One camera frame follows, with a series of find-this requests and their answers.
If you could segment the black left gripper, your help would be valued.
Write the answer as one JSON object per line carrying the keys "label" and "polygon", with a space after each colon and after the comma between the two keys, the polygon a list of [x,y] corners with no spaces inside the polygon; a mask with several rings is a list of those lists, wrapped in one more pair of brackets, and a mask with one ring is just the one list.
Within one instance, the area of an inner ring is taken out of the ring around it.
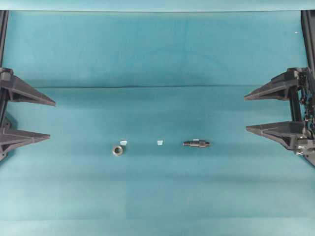
{"label": "black left gripper", "polygon": [[9,68],[0,68],[0,160],[11,150],[50,139],[49,134],[35,133],[12,128],[5,116],[8,102],[29,102],[55,106],[54,100],[42,94],[13,74]]}

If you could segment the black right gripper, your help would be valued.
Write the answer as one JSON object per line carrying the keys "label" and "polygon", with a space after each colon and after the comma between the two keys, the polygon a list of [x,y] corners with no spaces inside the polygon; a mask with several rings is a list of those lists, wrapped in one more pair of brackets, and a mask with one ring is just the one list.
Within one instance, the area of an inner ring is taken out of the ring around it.
{"label": "black right gripper", "polygon": [[315,76],[310,68],[289,68],[244,99],[289,99],[292,121],[251,125],[246,130],[279,143],[315,165]]}

